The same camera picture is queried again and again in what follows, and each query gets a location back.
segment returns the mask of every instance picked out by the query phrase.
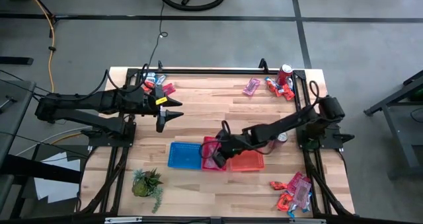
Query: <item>yellow cable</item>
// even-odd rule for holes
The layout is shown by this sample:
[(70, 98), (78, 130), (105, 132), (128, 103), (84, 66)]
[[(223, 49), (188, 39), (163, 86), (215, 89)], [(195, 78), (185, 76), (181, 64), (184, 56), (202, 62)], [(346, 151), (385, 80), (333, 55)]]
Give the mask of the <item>yellow cable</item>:
[(64, 139), (71, 138), (71, 137), (75, 137), (75, 136), (78, 136), (78, 135), (81, 135), (81, 132), (79, 132), (79, 133), (75, 133), (75, 134), (71, 134), (71, 135), (66, 135), (66, 136), (64, 136), (64, 137), (62, 137), (62, 138), (59, 138), (59, 139), (57, 139), (57, 140), (55, 140), (55, 141), (51, 142), (50, 144), (51, 144), (51, 145), (54, 145), (54, 144), (56, 144), (56, 143), (57, 143), (57, 142), (59, 142), (59, 141), (63, 141)]
[[(50, 25), (50, 30), (52, 31), (52, 47), (54, 48), (54, 28), (51, 20), (48, 18), (48, 15), (44, 8), (41, 6), (41, 3), (38, 0), (34, 0), (35, 3), (40, 7), (42, 12), (44, 13), (44, 16), (46, 16), (46, 19), (48, 21), (48, 24)], [(54, 83), (53, 83), (53, 77), (52, 77), (52, 59), (53, 59), (53, 51), (50, 50), (50, 57), (48, 58), (48, 75), (50, 76), (50, 84), (52, 86), (52, 93), (54, 93)]]

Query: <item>red soda can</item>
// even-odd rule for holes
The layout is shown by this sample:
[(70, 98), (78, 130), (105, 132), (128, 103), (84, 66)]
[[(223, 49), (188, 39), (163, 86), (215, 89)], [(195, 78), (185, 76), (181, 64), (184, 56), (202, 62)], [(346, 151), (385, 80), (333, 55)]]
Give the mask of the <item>red soda can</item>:
[(280, 86), (286, 85), (288, 77), (292, 75), (292, 71), (293, 70), (290, 65), (284, 64), (279, 69), (278, 77), (276, 78), (277, 84)]

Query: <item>blue plastic basket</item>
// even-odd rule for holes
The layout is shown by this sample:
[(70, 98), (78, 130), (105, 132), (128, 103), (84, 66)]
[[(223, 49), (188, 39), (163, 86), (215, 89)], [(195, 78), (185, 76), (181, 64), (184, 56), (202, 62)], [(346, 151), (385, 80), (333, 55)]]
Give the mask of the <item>blue plastic basket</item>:
[(201, 169), (200, 146), (197, 143), (172, 142), (167, 166)]

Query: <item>white paper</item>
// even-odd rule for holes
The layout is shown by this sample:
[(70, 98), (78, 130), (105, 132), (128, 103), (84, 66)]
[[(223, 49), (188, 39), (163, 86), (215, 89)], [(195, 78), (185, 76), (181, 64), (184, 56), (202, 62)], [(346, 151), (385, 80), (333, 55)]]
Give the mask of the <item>white paper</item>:
[[(66, 157), (66, 153), (60, 153), (44, 161), (61, 159), (64, 157)], [(63, 159), (60, 161), (47, 162), (47, 164), (56, 165), (63, 168), (69, 168), (76, 171), (79, 171), (80, 169), (80, 160), (67, 161), (67, 159)], [(54, 180), (45, 180), (43, 178), (35, 178), (34, 181), (36, 184), (38, 199), (45, 198), (46, 196), (48, 196), (48, 203), (66, 200), (69, 198), (76, 198), (77, 192), (79, 190), (78, 184)]]
[[(57, 159), (61, 159), (58, 161), (52, 161), (52, 162), (46, 162), (46, 164), (49, 165), (57, 165), (60, 163), (67, 163), (67, 159), (66, 158), (66, 152), (63, 153), (59, 153), (57, 155), (54, 155), (50, 158), (44, 159), (41, 162), (45, 162), (45, 161), (52, 161), (52, 160), (57, 160)], [(47, 186), (45, 186), (44, 182), (46, 180), (43, 178), (34, 178), (34, 182), (35, 182), (35, 190), (37, 191), (37, 197), (38, 200), (47, 197), (47, 195), (50, 193), (49, 188)]]

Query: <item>can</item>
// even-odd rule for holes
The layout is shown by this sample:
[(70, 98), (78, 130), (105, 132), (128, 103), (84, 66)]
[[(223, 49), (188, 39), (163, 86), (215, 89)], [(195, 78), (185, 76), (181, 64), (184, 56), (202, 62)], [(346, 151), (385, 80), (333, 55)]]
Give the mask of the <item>can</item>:
[(278, 72), (278, 77), (276, 78), (276, 82), (279, 85), (285, 85), (287, 83), (287, 78), (292, 75), (292, 67), (290, 65), (284, 64), (281, 66)]
[(275, 139), (275, 145), (282, 145), (288, 140), (288, 134), (286, 132), (281, 133), (278, 135), (278, 137)]

